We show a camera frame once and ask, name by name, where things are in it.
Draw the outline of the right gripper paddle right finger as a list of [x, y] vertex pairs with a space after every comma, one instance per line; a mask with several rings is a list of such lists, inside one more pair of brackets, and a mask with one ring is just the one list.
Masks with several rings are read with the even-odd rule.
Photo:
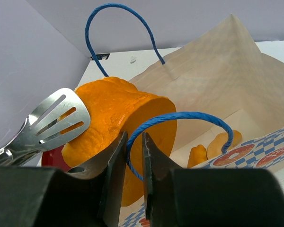
[[151, 136], [142, 134], [145, 215], [151, 227], [186, 227], [185, 170], [166, 156]]

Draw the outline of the right gripper black paddle left finger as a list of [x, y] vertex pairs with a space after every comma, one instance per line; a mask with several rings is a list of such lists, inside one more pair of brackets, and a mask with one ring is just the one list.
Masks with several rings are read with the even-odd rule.
[[79, 192], [71, 197], [66, 226], [118, 226], [127, 139], [126, 132], [120, 133], [106, 149], [67, 171], [78, 179]]

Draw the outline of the silver tong finger of the left gripper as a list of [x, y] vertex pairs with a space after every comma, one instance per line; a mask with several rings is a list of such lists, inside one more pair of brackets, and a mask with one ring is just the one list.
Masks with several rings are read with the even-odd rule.
[[44, 99], [25, 119], [19, 132], [0, 148], [0, 166], [22, 166], [86, 131], [91, 117], [79, 96], [61, 88]]

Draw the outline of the golden fake croissant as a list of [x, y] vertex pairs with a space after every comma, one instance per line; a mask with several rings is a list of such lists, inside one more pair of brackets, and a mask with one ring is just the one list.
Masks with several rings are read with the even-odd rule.
[[[207, 158], [211, 159], [221, 155], [222, 147], [227, 141], [228, 141], [228, 133], [226, 132], [219, 133], [207, 147]], [[241, 143], [241, 141], [242, 141], [242, 134], [237, 130], [233, 130], [233, 141], [227, 150], [236, 147]]]
[[207, 161], [207, 151], [203, 145], [191, 148], [187, 168], [192, 168], [200, 163]]

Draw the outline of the large round fake bread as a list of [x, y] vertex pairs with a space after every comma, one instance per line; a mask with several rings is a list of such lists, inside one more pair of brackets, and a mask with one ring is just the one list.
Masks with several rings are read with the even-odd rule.
[[[145, 121], [161, 114], [173, 113], [175, 105], [167, 98], [139, 91], [132, 83], [117, 77], [105, 77], [77, 87], [75, 93], [85, 104], [90, 117], [89, 128], [65, 144], [62, 157], [75, 167], [100, 151], [126, 131], [128, 137]], [[177, 131], [177, 121], [167, 121], [148, 128], [157, 147], [170, 156]], [[142, 175], [141, 135], [131, 148], [131, 163]], [[126, 167], [121, 206], [132, 205], [143, 196], [143, 184]]]

